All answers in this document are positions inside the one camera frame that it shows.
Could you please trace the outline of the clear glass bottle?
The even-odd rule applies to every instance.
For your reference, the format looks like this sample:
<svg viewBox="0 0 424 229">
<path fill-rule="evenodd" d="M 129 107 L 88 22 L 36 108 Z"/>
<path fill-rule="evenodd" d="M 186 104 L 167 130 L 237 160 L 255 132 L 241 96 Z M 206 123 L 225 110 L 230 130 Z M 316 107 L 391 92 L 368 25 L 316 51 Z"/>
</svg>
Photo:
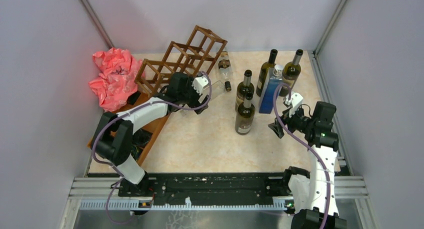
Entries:
<svg viewBox="0 0 424 229">
<path fill-rule="evenodd" d="M 198 99 L 195 100 L 195 102 L 198 102 L 200 105 L 202 105 L 204 103 L 204 101 L 206 101 L 206 97 L 209 96 L 209 102 L 207 105 L 205 105 L 204 107 L 202 107 L 199 110 L 186 110 L 189 108 L 189 106 L 187 104 L 183 104 L 183 107 L 185 109 L 180 109 L 179 112 L 183 115 L 183 116 L 188 116 L 189 114 L 199 114 L 198 111 L 200 111 L 200 113 L 202 113 L 203 111 L 207 110 L 209 107 L 209 103 L 212 102 L 212 100 L 218 98 L 219 96 L 221 96 L 222 94 L 224 94 L 226 92 L 225 89 L 225 85 L 220 81 L 216 81 L 211 85 L 211 94 L 210 94 L 210 87 L 208 85 L 206 85 L 206 87 L 204 87 L 202 89 L 201 95 L 199 95 L 196 90 L 193 88 L 192 85 L 189 86 L 190 89 L 194 90 L 194 96 L 198 96 Z"/>
</svg>

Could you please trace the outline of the brown wooden wine rack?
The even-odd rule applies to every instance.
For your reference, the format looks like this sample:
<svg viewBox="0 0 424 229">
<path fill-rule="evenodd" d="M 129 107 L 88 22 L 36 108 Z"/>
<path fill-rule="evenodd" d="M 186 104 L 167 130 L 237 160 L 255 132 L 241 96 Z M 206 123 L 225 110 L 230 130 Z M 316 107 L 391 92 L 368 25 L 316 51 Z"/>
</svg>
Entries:
<svg viewBox="0 0 424 229">
<path fill-rule="evenodd" d="M 211 29 L 196 25 L 187 42 L 172 40 L 161 59 L 143 59 L 134 83 L 139 92 L 151 97 L 169 84 L 174 73 L 209 74 L 227 43 Z"/>
</svg>

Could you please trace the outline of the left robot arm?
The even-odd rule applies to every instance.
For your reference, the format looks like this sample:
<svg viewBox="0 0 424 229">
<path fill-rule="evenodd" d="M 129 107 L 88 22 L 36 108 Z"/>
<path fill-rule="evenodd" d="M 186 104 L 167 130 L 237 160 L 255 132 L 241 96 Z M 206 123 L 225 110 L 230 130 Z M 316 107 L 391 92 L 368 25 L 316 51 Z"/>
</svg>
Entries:
<svg viewBox="0 0 424 229">
<path fill-rule="evenodd" d="M 212 89 L 206 72 L 195 76 L 175 72 L 169 83 L 146 102 L 118 113 L 103 113 L 90 144 L 92 158 L 113 167 L 130 182 L 130 189 L 136 195 L 146 195 L 150 189 L 150 182 L 144 179 L 147 172 L 131 155 L 134 134 L 154 120 L 178 110 L 200 114 L 211 99 L 210 93 L 203 95 L 205 89 Z"/>
</svg>

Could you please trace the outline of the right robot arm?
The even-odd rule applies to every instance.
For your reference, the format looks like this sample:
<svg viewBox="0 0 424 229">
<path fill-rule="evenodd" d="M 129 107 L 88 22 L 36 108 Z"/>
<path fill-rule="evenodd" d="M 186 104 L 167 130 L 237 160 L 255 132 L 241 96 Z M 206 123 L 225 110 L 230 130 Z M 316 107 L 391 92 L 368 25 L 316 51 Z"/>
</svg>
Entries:
<svg viewBox="0 0 424 229">
<path fill-rule="evenodd" d="M 294 198 L 292 229 L 346 229 L 346 219 L 340 217 L 335 199 L 335 163 L 339 136 L 332 131 L 336 106 L 319 101 L 311 116 L 305 116 L 301 105 L 287 103 L 282 115 L 269 124 L 279 138 L 295 131 L 305 140 L 296 140 L 307 147 L 310 170 L 291 166 L 285 170 L 281 188 Z"/>
</svg>

